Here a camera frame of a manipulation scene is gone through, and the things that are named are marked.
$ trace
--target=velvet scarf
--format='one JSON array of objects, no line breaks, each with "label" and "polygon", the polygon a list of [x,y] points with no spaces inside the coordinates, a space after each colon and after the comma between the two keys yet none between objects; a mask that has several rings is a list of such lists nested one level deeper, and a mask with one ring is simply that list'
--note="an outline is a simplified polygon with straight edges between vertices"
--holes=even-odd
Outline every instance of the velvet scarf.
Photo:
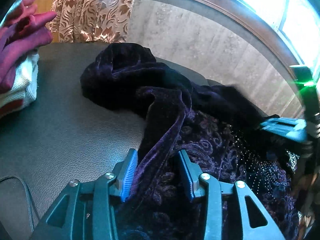
[{"label": "velvet scarf", "polygon": [[[109,45],[80,81],[94,103],[130,109],[147,123],[130,197],[117,208],[120,239],[198,238],[201,204],[184,196],[173,160],[180,149],[219,181],[245,181],[286,239],[297,236],[288,155],[274,157],[270,138],[256,129],[265,118],[234,87],[198,86],[130,43]],[[228,239],[226,203],[223,221]]]}]

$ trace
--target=black leather surface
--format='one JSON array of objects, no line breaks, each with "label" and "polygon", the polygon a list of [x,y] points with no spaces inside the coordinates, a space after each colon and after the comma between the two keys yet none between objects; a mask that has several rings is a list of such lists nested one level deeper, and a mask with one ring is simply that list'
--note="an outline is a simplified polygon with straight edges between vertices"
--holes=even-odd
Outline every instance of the black leather surface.
[{"label": "black leather surface", "polygon": [[12,240],[9,236],[8,232],[3,227],[2,223],[0,222],[0,239],[1,240]]},{"label": "black leather surface", "polygon": [[[39,50],[38,96],[0,120],[0,177],[25,179],[40,217],[71,179],[96,179],[138,148],[144,120],[112,112],[84,98],[79,77],[105,43],[54,43]],[[198,84],[200,74],[165,61]],[[22,185],[0,184],[0,221],[13,240],[30,236]]]}]

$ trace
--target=lace curtain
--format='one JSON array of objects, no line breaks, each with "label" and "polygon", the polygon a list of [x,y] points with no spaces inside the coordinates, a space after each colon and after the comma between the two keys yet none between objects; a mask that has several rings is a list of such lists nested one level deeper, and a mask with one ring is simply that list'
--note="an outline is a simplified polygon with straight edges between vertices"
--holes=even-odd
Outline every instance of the lace curtain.
[{"label": "lace curtain", "polygon": [[53,0],[48,24],[59,42],[126,42],[134,0]]}]

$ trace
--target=folded clothes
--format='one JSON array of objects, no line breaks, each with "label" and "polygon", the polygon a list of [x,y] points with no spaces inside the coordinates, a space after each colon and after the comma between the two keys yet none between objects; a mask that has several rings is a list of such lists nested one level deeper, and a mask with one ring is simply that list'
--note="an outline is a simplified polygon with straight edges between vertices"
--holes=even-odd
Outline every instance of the folded clothes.
[{"label": "folded clothes", "polygon": [[[219,181],[245,181],[286,239],[298,232],[290,171],[268,160],[265,120],[234,87],[198,86],[138,44],[113,43],[83,72],[83,95],[107,109],[130,109],[146,120],[130,197],[116,208],[119,239],[197,239],[201,204],[188,202],[174,156],[185,149]],[[223,205],[223,239],[228,207]]]},{"label": "folded clothes", "polygon": [[24,17],[36,13],[38,6],[33,4],[35,0],[22,0],[22,2],[10,14],[6,16],[3,26],[11,26]]},{"label": "folded clothes", "polygon": [[36,100],[39,55],[52,41],[45,24],[55,12],[34,14],[35,0],[16,0],[0,24],[0,117]]},{"label": "folded clothes", "polygon": [[53,11],[45,12],[42,14],[29,15],[17,23],[15,34],[10,38],[11,41],[22,39],[41,27],[46,23],[52,21],[57,16]]},{"label": "folded clothes", "polygon": [[37,50],[31,51],[15,69],[12,89],[0,95],[0,118],[21,110],[36,100],[38,59]]},{"label": "folded clothes", "polygon": [[[32,19],[26,28],[16,32],[17,24],[7,28],[7,31],[0,37],[0,92],[4,93],[11,89],[13,85],[13,68],[21,56],[39,46],[44,46],[52,41],[51,32],[44,26],[37,25],[35,19],[37,17],[29,17]],[[35,32],[26,36],[30,30]]]}]

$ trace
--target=paisley patterned fabric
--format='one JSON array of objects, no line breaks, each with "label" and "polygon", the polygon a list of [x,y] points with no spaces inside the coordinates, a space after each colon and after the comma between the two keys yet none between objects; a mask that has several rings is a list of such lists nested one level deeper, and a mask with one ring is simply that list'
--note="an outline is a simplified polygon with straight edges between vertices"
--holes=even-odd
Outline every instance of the paisley patterned fabric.
[{"label": "paisley patterned fabric", "polygon": [[134,0],[54,0],[48,25],[60,42],[126,42]]},{"label": "paisley patterned fabric", "polygon": [[[284,237],[296,239],[299,215],[289,194],[293,162],[258,129],[270,117],[234,87],[194,84],[134,43],[110,44],[80,82],[94,103],[146,120],[130,196],[116,207],[120,240],[201,239],[203,206],[185,195],[175,162],[180,149],[219,181],[245,181]],[[229,218],[224,203],[223,240],[233,239]]]},{"label": "paisley patterned fabric", "polygon": [[[191,205],[184,195],[179,171],[174,165],[174,156],[181,149],[186,150],[190,160],[199,164],[203,172],[219,181],[245,181],[285,238],[296,239],[299,216],[295,200],[289,194],[291,179],[279,162],[260,157],[242,132],[232,125],[191,110],[152,197],[137,210],[134,221],[119,224],[120,240],[198,239],[202,206]],[[230,239],[227,202],[223,203],[222,211],[223,240],[227,240]]]}]

